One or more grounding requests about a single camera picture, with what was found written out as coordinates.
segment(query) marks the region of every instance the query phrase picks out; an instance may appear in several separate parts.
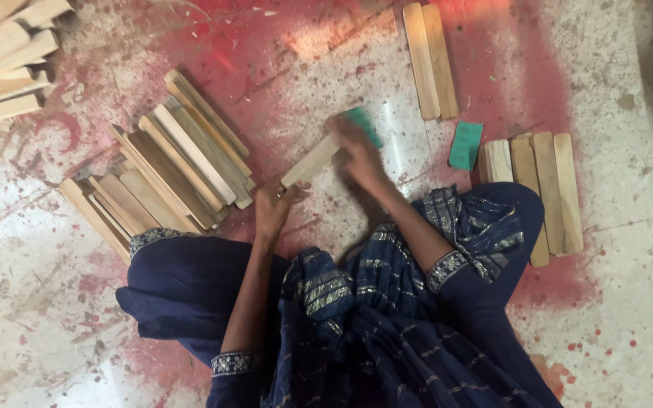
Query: navy blue dress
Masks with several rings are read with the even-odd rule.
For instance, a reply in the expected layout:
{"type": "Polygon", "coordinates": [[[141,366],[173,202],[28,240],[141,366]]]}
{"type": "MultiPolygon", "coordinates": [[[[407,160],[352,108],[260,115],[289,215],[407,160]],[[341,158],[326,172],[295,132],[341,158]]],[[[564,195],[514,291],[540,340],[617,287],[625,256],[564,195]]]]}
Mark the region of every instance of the navy blue dress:
{"type": "Polygon", "coordinates": [[[118,302],[141,336],[213,368],[208,406],[561,406],[504,311],[538,196],[497,183],[413,206],[455,251],[425,274],[387,219],[340,266],[315,247],[275,256],[263,353],[219,354],[249,244],[153,229],[133,238],[118,302]]]}

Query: concrete floor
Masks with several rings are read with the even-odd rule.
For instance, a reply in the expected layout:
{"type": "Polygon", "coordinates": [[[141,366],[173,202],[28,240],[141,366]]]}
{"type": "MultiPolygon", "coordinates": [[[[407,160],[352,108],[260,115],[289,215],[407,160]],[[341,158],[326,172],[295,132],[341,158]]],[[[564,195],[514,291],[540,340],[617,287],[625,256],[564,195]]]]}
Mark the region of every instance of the concrete floor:
{"type": "MultiPolygon", "coordinates": [[[[653,407],[653,2],[444,0],[460,119],[485,141],[574,135],[585,252],[529,267],[509,305],[566,406],[653,407]]],[[[455,121],[423,122],[401,21],[380,0],[95,0],[62,19],[41,113],[0,123],[0,406],[204,404],[210,370],[140,339],[115,302],[126,269],[56,190],[122,161],[132,128],[180,65],[253,152],[257,183],[285,172],[325,117],[359,101],[406,195],[475,175],[446,165],[455,121]]],[[[339,255],[373,207],[333,167],[295,209],[279,253],[339,255]]],[[[253,209],[222,236],[249,240],[253,209]]]]}

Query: woman's left hand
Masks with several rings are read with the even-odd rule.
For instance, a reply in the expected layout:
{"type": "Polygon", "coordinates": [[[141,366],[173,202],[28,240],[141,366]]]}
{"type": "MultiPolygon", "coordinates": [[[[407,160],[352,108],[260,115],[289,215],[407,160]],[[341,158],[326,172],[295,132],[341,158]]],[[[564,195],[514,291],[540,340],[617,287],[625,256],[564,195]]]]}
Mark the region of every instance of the woman's left hand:
{"type": "Polygon", "coordinates": [[[289,218],[289,209],[292,204],[304,201],[309,193],[304,191],[311,187],[310,184],[304,184],[299,188],[296,184],[292,185],[286,192],[281,186],[281,175],[269,179],[266,184],[261,186],[256,192],[256,238],[261,238],[268,243],[274,244],[279,240],[282,228],[289,218]]]}

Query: woman's right hand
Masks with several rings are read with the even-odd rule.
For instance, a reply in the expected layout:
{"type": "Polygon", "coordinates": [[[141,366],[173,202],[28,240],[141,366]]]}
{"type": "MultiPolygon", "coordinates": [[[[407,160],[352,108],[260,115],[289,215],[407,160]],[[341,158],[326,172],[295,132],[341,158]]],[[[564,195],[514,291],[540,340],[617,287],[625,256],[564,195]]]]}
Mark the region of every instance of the woman's right hand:
{"type": "Polygon", "coordinates": [[[382,167],[379,152],[359,126],[341,115],[333,116],[326,125],[347,153],[345,169],[363,189],[375,195],[385,187],[393,187],[382,167]]]}

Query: pile of wooden planks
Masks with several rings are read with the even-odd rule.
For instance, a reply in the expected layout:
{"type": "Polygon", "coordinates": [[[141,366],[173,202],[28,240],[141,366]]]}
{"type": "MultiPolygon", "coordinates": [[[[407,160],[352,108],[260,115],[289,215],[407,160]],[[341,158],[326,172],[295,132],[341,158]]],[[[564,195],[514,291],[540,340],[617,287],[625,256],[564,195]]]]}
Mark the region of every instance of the pile of wooden planks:
{"type": "Polygon", "coordinates": [[[510,143],[488,142],[478,153],[478,169],[483,183],[514,181],[543,200],[545,222],[531,264],[547,265],[550,253],[563,256],[583,250],[571,135],[543,132],[522,134],[510,143]]]}
{"type": "Polygon", "coordinates": [[[71,9],[67,0],[0,0],[0,120],[41,109],[32,92],[50,80],[32,66],[59,48],[52,19],[71,9]]]}
{"type": "Polygon", "coordinates": [[[411,3],[402,14],[422,118],[457,117],[458,102],[438,5],[411,3]]]}
{"type": "Polygon", "coordinates": [[[123,164],[59,186],[126,263],[133,236],[159,227],[204,233],[231,204],[245,209],[253,202],[246,146],[180,72],[170,71],[166,86],[170,96],[135,132],[111,126],[123,164]]]}

